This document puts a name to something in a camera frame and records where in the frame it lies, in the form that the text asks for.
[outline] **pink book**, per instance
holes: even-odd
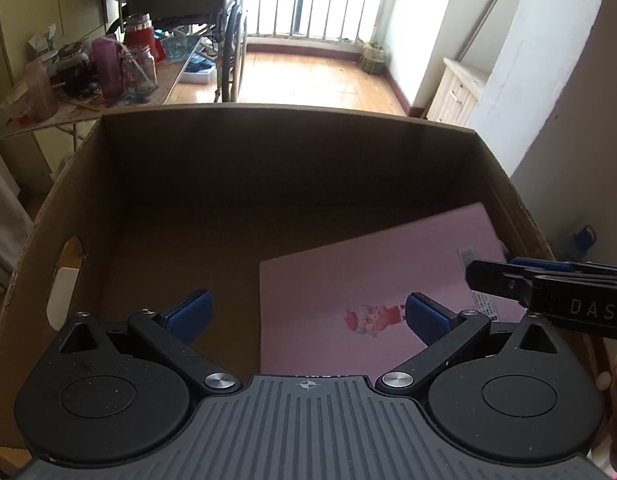
[[[260,263],[261,372],[377,377],[425,344],[404,321],[411,292],[454,312],[517,322],[517,302],[474,293],[472,260],[505,260],[484,207],[431,216]]]

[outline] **metal screw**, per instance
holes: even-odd
[[[382,382],[391,388],[405,388],[413,384],[413,377],[405,372],[389,372],[382,376]]]
[[[214,390],[226,390],[226,388],[235,386],[237,384],[237,379],[226,372],[218,372],[207,376],[204,380],[204,384]]]

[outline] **blue gripper pad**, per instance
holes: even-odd
[[[407,298],[405,317],[409,328],[426,346],[431,346],[459,323],[457,314],[419,292]]]
[[[535,260],[533,258],[516,257],[509,262],[511,265],[523,267],[536,267],[537,269],[556,270],[557,272],[573,272],[572,267],[564,262],[551,262],[550,260]]]
[[[160,314],[159,324],[183,343],[190,345],[213,317],[213,298],[206,290],[196,290],[184,301]]]

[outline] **white cabinet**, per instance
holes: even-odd
[[[444,64],[446,70],[426,118],[466,126],[490,74],[447,58],[444,58]]]

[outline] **ribbed black plate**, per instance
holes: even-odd
[[[604,480],[606,476],[582,457],[537,468],[473,458],[439,437],[414,402],[377,394],[362,377],[256,376],[237,394],[205,399],[177,439],[145,458],[96,470],[35,461],[19,478]]]

